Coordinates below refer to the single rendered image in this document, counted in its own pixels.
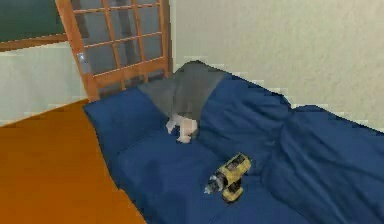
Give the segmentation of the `dark green framed picture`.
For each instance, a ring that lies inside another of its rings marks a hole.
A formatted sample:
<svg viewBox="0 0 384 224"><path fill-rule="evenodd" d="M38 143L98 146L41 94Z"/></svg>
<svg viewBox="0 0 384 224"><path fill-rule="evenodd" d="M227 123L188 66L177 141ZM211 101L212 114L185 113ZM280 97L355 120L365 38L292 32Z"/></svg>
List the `dark green framed picture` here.
<svg viewBox="0 0 384 224"><path fill-rule="evenodd" d="M0 52L66 40L55 0L0 0Z"/></svg>

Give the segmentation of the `grey cloth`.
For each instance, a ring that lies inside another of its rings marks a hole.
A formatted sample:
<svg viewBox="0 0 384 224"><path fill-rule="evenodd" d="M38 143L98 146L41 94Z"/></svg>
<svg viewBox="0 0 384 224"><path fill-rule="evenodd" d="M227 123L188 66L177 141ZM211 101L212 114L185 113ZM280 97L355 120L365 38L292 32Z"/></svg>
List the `grey cloth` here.
<svg viewBox="0 0 384 224"><path fill-rule="evenodd" d="M171 134L178 127L176 140L187 144L198 132L206 101L226 75L201 61L190 61L170 77L142 84L139 89L167 117L167 132Z"/></svg>

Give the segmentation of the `blue sofa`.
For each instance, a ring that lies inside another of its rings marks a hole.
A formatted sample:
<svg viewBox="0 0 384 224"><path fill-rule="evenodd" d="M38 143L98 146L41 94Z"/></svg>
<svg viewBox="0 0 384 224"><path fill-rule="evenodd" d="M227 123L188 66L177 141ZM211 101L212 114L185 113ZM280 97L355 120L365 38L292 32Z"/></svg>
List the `blue sofa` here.
<svg viewBox="0 0 384 224"><path fill-rule="evenodd" d="M227 74L190 143L138 87L88 104L108 171L146 224L384 224L384 133ZM243 193L205 194L236 154Z"/></svg>

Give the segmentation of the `yellow power drill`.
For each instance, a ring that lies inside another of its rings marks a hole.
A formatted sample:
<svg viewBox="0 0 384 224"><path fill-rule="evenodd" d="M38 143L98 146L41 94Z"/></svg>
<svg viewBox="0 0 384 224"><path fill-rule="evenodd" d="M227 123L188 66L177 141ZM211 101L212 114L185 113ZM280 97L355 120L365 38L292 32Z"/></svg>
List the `yellow power drill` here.
<svg viewBox="0 0 384 224"><path fill-rule="evenodd" d="M241 180L250 168L251 159L242 153L236 154L209 177L204 193L221 192L226 203L234 203L243 193Z"/></svg>

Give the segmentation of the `wooden lattice room door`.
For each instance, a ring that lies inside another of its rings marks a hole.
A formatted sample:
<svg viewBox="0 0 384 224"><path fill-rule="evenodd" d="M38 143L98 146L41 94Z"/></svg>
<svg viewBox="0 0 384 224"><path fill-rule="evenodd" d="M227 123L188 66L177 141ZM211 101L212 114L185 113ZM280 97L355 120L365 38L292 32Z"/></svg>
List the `wooden lattice room door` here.
<svg viewBox="0 0 384 224"><path fill-rule="evenodd" d="M89 101L172 73L169 0L55 4Z"/></svg>

